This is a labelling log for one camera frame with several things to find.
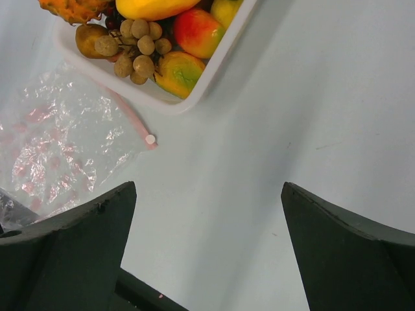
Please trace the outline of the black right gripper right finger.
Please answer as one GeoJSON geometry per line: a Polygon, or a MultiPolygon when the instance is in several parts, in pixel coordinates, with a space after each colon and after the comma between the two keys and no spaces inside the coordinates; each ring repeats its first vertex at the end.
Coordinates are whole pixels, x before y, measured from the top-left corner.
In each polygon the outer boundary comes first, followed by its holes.
{"type": "Polygon", "coordinates": [[[289,182],[281,202],[310,310],[414,309],[414,234],[289,182]]]}

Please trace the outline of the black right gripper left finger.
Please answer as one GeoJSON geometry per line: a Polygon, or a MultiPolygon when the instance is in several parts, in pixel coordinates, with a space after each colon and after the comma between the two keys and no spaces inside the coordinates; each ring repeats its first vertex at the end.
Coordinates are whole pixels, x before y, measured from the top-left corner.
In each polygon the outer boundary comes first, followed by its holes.
{"type": "Polygon", "coordinates": [[[135,206],[129,181],[1,234],[1,309],[108,310],[135,206]]]}

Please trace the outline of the clear zip top bag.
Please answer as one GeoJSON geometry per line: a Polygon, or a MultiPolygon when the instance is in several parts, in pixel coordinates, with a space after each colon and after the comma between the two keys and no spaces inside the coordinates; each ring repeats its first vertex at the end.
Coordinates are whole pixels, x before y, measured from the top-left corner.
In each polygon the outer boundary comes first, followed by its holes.
{"type": "Polygon", "coordinates": [[[60,64],[1,105],[1,230],[91,200],[156,146],[120,95],[60,64]]]}

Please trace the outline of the brown longan bunch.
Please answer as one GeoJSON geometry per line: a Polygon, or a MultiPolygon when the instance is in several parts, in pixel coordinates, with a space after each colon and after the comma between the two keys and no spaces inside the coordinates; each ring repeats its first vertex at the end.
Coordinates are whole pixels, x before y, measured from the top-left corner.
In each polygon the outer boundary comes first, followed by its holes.
{"type": "Polygon", "coordinates": [[[159,23],[143,19],[126,19],[118,29],[100,36],[94,43],[95,52],[114,63],[114,73],[137,85],[154,79],[160,58],[172,51],[172,43],[163,37],[159,23]]]}

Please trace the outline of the orange pineapple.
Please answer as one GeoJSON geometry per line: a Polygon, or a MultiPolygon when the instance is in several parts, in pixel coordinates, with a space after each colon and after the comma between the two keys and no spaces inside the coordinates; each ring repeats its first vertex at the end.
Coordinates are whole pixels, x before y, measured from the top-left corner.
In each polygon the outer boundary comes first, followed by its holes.
{"type": "Polygon", "coordinates": [[[62,18],[70,25],[100,20],[113,1],[103,0],[39,0],[40,8],[62,18]]]}

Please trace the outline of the green orange mango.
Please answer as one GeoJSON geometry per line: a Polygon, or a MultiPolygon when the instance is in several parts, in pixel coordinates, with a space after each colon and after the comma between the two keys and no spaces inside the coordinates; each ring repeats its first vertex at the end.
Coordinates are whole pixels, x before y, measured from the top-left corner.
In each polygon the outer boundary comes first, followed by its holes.
{"type": "Polygon", "coordinates": [[[201,77],[206,65],[186,52],[171,51],[155,64],[153,81],[166,92],[186,99],[201,77]]]}

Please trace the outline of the brown kiwi fruit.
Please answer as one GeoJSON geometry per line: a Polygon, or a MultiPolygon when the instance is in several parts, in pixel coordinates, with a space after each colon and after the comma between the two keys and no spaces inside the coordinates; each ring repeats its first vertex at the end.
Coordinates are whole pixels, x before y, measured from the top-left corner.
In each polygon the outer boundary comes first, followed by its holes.
{"type": "Polygon", "coordinates": [[[104,56],[95,50],[95,42],[101,36],[108,35],[108,29],[98,24],[85,24],[77,27],[75,43],[79,52],[90,59],[103,59],[104,56]]]}

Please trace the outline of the white plastic fruit tray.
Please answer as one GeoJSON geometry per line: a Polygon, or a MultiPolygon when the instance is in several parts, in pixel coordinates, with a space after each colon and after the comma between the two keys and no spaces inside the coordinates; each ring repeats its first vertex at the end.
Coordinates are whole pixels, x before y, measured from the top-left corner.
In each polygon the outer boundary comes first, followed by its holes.
{"type": "Polygon", "coordinates": [[[256,6],[257,1],[242,2],[210,58],[201,60],[176,47],[156,60],[156,70],[142,85],[133,83],[130,78],[116,77],[113,64],[107,60],[81,55],[75,43],[75,27],[61,19],[54,25],[53,39],[65,60],[98,85],[134,104],[148,106],[165,115],[178,115],[198,104],[213,85],[256,6]]]}

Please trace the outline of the dark purple grape bunch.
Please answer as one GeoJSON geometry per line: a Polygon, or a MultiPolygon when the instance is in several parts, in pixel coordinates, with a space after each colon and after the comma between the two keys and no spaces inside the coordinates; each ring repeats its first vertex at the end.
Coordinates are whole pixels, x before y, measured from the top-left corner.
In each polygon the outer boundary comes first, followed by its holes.
{"type": "Polygon", "coordinates": [[[104,15],[106,16],[105,25],[108,30],[119,30],[121,23],[125,20],[114,6],[109,6],[104,15]]]}

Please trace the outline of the red yellow mango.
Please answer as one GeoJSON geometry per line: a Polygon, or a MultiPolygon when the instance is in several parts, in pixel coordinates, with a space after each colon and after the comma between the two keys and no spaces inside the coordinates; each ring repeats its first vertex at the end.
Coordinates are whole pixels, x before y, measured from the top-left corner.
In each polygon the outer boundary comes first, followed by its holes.
{"type": "Polygon", "coordinates": [[[173,23],[177,44],[187,53],[201,59],[213,56],[226,29],[208,12],[192,8],[178,14],[173,23]]]}

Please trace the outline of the yellow green pear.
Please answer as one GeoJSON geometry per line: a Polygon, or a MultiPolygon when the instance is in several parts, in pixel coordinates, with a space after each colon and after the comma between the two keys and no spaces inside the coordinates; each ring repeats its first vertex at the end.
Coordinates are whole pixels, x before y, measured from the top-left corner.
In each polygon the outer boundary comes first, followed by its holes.
{"type": "Polygon", "coordinates": [[[243,0],[214,0],[210,13],[219,20],[232,20],[243,0]]]}

